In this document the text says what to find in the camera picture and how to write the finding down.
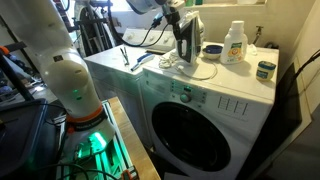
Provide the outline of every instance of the washing machine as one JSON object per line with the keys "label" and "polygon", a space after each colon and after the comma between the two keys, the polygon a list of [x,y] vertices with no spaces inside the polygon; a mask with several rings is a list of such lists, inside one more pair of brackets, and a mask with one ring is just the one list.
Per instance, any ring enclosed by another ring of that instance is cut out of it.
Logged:
{"label": "washing machine", "polygon": [[275,98],[277,72],[258,81],[257,65],[277,64],[278,50],[258,48],[233,65],[200,54],[195,66],[178,58],[162,69],[162,59],[146,64],[141,80],[155,153],[192,179],[236,179]]}

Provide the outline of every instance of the bottle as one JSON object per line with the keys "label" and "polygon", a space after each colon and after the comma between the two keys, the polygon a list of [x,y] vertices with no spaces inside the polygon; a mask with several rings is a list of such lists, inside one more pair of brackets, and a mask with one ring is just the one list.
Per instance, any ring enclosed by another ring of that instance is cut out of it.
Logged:
{"label": "bottle", "polygon": [[244,21],[232,21],[228,34],[224,39],[220,62],[234,64],[242,62],[246,56],[248,38],[244,34]]}
{"label": "bottle", "polygon": [[195,5],[202,5],[202,0],[196,0]]}
{"label": "bottle", "polygon": [[185,6],[190,7],[193,6],[193,0],[185,0]]}

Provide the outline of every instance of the bottle cap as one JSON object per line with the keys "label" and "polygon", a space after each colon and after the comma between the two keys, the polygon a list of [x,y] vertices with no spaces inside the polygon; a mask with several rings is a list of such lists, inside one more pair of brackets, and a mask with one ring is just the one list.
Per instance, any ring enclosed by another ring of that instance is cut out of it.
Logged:
{"label": "bottle cap", "polygon": [[260,61],[258,66],[267,70],[274,70],[277,65],[268,61]]}
{"label": "bottle cap", "polygon": [[244,21],[232,21],[231,29],[232,30],[241,30],[243,29]]}

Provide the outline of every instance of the washer door glass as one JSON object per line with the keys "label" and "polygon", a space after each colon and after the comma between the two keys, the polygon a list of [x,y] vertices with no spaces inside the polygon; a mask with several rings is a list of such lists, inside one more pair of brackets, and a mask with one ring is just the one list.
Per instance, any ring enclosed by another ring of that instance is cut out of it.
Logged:
{"label": "washer door glass", "polygon": [[153,110],[152,125],[173,155],[197,169],[219,171],[230,161],[230,148],[221,132],[189,107],[161,103]]}

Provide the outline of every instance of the washer top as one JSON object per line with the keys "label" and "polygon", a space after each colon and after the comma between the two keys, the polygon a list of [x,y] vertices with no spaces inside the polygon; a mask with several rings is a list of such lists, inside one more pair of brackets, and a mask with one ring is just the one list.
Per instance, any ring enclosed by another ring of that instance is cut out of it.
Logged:
{"label": "washer top", "polygon": [[123,45],[108,49],[106,51],[94,54],[92,56],[85,57],[87,62],[93,62],[104,67],[116,70],[116,72],[124,74],[128,77],[140,76],[142,72],[142,66],[137,68],[135,71],[130,69],[137,64],[137,59],[146,53],[143,48],[134,48],[126,46],[128,55],[129,65],[125,65],[125,58],[123,57],[121,50],[124,49]]}
{"label": "washer top", "polygon": [[[204,47],[209,44],[218,44],[205,42]],[[162,57],[169,58],[170,54],[176,54],[175,50],[172,50]],[[270,81],[261,82],[256,79],[256,71],[258,63],[260,61],[269,61],[278,65],[279,51],[275,49],[257,48],[256,55],[248,52],[243,62],[238,64],[221,64],[217,61],[206,60],[202,53],[199,55],[196,65],[191,66],[187,62],[180,58],[173,63],[172,67],[162,69],[159,67],[160,59],[151,61],[143,68],[155,71],[159,74],[164,74],[168,77],[172,77],[177,80],[181,80],[190,84],[202,86],[209,89],[215,89],[220,92],[229,93],[237,96],[246,96],[247,98],[260,98],[261,101],[273,103],[275,98],[275,88],[277,82],[277,68],[275,70],[275,76]],[[196,80],[187,77],[176,69],[179,66],[183,66],[185,74],[201,76],[208,74],[214,74],[215,68],[212,68],[212,63],[215,65],[217,74],[208,80]]]}

